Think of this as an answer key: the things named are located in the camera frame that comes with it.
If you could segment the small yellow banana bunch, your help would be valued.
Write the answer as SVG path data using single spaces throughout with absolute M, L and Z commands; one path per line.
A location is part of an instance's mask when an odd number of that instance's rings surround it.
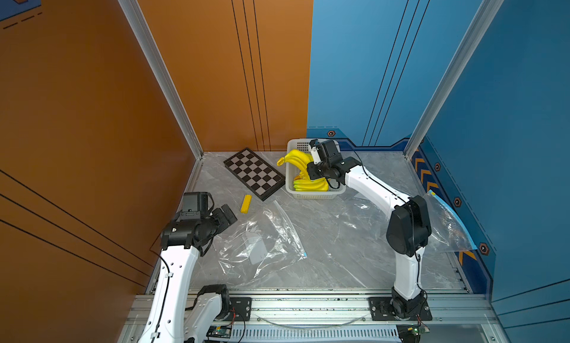
M 313 163 L 313 157 L 311 154 L 293 149 L 277 161 L 277 166 L 283 166 L 285 163 L 294 165 L 300 172 L 306 172 L 308 164 Z

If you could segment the clear zip bag white seal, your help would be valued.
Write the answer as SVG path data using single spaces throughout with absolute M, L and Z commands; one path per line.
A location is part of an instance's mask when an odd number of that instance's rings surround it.
M 277 201 L 231 225 L 215 238 L 214 248 L 224 281 L 235 286 L 259 282 L 307 258 L 298 232 Z

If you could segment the clear zip bag blue seal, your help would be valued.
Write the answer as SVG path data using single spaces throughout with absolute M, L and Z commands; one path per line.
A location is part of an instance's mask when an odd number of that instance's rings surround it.
M 476 244 L 456 212 L 435 192 L 422 196 L 426 200 L 432 234 L 427 252 L 460 252 L 476 249 Z

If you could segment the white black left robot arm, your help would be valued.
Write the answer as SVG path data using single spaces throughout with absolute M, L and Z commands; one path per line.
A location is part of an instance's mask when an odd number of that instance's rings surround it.
M 204 342 L 214 321 L 227 316 L 230 297 L 225 284 L 204 286 L 194 304 L 186 304 L 197 260 L 236 221 L 228 205 L 215 207 L 210 193 L 183 194 L 181 210 L 160 235 L 160 272 L 140 342 Z

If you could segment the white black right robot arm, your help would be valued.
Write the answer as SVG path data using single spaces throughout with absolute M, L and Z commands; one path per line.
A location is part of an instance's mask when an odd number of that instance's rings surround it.
M 391 289 L 391 314 L 397 319 L 419 319 L 428 307 L 421 272 L 425 248 L 432 234 L 424 197 L 411 197 L 368 172 L 358 158 L 343 157 L 332 140 L 310 141 L 312 180 L 335 180 L 356 190 L 388 217 L 386 240 L 395 252 L 396 279 Z

